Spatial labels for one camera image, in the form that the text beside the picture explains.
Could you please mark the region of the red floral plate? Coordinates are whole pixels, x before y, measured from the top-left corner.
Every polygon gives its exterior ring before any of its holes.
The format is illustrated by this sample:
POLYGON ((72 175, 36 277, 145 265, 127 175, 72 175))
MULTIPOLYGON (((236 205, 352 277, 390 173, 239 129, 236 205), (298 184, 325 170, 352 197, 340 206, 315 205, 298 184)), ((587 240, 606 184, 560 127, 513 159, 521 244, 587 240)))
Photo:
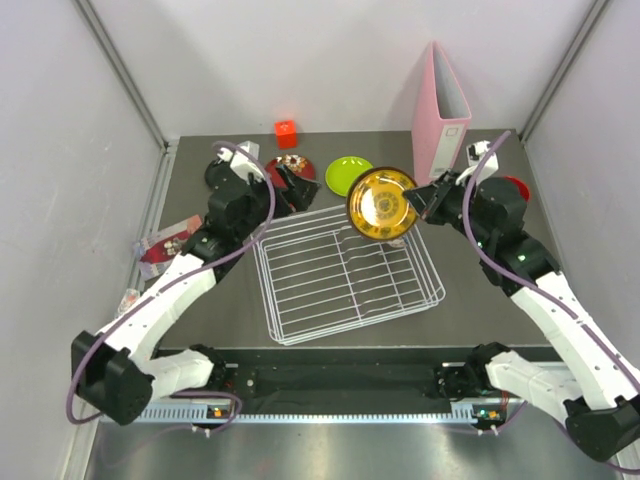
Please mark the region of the red floral plate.
POLYGON ((265 170, 271 176, 275 188, 286 187, 284 180, 276 171, 278 165, 286 165, 294 174, 307 180, 316 180, 316 171, 313 163, 306 157, 297 154, 285 154, 274 157, 265 165, 265 170))

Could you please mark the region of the yellow plate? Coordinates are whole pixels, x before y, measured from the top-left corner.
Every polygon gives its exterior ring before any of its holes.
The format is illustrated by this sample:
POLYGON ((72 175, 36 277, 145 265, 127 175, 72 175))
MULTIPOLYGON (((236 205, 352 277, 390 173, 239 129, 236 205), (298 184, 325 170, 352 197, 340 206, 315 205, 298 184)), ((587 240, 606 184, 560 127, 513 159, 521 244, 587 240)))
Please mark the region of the yellow plate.
POLYGON ((346 197, 350 225, 362 237, 375 242, 400 239, 418 219, 404 196, 416 187, 416 181, 409 174, 394 167, 376 167, 363 172, 346 197))

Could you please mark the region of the green plate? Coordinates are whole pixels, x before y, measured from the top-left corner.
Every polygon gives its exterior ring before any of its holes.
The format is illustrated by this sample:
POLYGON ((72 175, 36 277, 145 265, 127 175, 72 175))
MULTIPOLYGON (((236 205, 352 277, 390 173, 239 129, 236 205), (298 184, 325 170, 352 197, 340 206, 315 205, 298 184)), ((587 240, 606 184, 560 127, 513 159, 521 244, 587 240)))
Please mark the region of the green plate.
POLYGON ((373 165, 362 157, 340 157, 333 160, 327 167, 325 183, 333 193, 346 197, 356 179, 372 168, 373 165))

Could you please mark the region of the black glossy plate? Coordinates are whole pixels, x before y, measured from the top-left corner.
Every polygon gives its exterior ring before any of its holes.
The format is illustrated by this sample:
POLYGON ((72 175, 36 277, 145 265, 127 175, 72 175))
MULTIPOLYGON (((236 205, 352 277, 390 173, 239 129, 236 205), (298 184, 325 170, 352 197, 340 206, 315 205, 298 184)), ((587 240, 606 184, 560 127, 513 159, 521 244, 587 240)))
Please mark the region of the black glossy plate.
POLYGON ((222 167, 221 162, 212 161, 205 169, 204 180, 210 190, 214 189, 217 172, 222 167))

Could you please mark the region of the white wire dish rack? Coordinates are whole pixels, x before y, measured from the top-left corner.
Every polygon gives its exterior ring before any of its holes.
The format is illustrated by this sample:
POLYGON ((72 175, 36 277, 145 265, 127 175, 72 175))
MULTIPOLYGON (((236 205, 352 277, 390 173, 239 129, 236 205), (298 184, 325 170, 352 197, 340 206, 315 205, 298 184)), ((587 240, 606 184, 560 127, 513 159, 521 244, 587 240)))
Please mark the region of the white wire dish rack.
POLYGON ((421 313, 446 296, 425 242, 367 239, 343 207, 273 221, 253 246, 269 336, 292 346, 421 313))

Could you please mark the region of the red cup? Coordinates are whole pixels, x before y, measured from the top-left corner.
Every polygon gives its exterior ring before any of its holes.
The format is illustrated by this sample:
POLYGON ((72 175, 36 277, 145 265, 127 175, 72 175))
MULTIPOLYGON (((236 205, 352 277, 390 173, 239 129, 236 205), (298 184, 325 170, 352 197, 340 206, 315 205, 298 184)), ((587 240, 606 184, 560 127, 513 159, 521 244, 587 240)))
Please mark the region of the red cup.
POLYGON ((521 179, 514 176, 506 176, 506 179, 516 186, 520 196, 524 199, 525 202, 530 201, 531 192, 528 185, 525 182, 523 182, 521 179))

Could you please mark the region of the red blue patterned bowl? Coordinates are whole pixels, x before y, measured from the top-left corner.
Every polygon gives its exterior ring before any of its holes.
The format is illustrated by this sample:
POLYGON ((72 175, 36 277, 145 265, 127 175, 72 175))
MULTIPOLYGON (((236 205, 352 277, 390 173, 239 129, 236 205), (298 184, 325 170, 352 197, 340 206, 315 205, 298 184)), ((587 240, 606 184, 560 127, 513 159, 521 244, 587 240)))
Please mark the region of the red blue patterned bowl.
POLYGON ((407 243, 406 243, 406 241, 404 239, 398 238, 398 239, 394 239, 394 240, 391 240, 391 241, 387 242, 386 245, 391 247, 391 248, 402 249, 402 248, 405 248, 407 246, 407 243))

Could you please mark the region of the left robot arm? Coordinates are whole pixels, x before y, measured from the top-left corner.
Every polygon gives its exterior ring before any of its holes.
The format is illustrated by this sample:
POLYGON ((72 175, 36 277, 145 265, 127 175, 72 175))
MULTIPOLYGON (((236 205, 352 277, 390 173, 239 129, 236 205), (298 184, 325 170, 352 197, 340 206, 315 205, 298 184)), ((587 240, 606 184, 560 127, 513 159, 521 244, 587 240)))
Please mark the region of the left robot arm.
POLYGON ((270 188, 267 175, 252 162, 216 161, 205 171, 211 190, 203 224, 187 239, 167 270, 134 305, 100 332, 81 332, 71 345, 74 393, 121 426, 147 405, 197 389, 216 396, 226 387, 222 358, 194 345, 158 357, 156 346, 180 316, 213 289, 248 249, 248 238, 268 217, 305 211, 320 185, 275 168, 284 183, 270 188))

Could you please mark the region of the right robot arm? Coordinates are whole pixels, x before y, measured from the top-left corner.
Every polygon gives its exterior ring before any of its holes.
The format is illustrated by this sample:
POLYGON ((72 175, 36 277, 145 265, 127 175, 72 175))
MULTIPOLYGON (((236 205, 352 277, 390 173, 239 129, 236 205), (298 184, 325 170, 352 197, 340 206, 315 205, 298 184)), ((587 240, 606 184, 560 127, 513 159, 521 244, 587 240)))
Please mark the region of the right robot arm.
POLYGON ((493 343, 474 349, 467 384, 513 393, 564 425, 588 457, 605 462, 639 439, 639 370, 580 304, 558 261, 524 229, 528 203, 506 177, 462 182, 447 172, 404 198, 430 225, 450 225, 480 257, 491 284, 543 333, 573 378, 564 380, 493 343))

